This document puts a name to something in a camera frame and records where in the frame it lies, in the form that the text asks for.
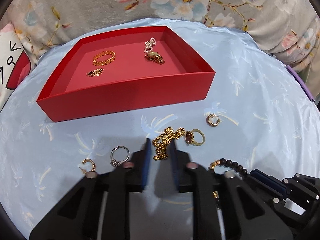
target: red gemstone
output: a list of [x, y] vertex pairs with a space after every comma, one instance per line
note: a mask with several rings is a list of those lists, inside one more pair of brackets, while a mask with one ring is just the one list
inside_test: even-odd
[[192, 133], [190, 131], [186, 131], [185, 140], [188, 144], [192, 143]]

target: ring with red stone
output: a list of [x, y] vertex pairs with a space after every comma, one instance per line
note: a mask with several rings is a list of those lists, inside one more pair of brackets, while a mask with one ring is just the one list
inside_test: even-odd
[[[195, 139], [194, 139], [195, 136], [193, 134], [194, 132], [197, 132], [197, 133], [201, 134], [201, 136], [202, 136], [202, 142], [201, 143], [198, 143], [198, 142], [195, 141]], [[195, 146], [203, 145], [204, 141], [205, 141], [204, 134], [199, 129], [193, 129], [191, 131], [186, 131], [184, 139], [185, 139], [187, 144], [192, 144], [192, 145], [195, 145]]]

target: red shape on pillow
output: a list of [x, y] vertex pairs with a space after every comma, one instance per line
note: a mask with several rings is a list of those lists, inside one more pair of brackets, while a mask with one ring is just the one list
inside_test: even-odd
[[7, 89], [15, 90], [22, 80], [28, 76], [31, 70], [31, 62], [27, 54], [22, 51], [16, 64], [14, 65], [10, 77], [8, 79]]

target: black beaded bracelet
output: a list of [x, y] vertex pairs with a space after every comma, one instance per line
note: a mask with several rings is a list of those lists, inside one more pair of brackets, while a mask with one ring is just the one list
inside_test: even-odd
[[232, 160], [226, 160], [225, 158], [221, 158], [213, 163], [210, 163], [209, 170], [213, 171], [215, 166], [225, 166], [234, 169], [236, 172], [239, 173], [241, 177], [248, 174], [248, 170], [244, 169], [242, 165], [238, 165], [237, 162], [233, 162]]

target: silver ring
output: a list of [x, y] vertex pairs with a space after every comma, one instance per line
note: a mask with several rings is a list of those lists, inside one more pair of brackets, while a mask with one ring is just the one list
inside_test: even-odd
[[[117, 161], [114, 159], [113, 157], [113, 154], [114, 152], [117, 150], [117, 149], [125, 149], [127, 151], [127, 157], [123, 160], [123, 161]], [[120, 166], [122, 163], [126, 162], [127, 160], [129, 160], [129, 156], [130, 156], [130, 153], [129, 153], [129, 149], [125, 146], [117, 146], [116, 148], [114, 148], [112, 151], [111, 151], [111, 155], [110, 155], [110, 159], [111, 159], [111, 162], [110, 164], [114, 167], [118, 167]]]

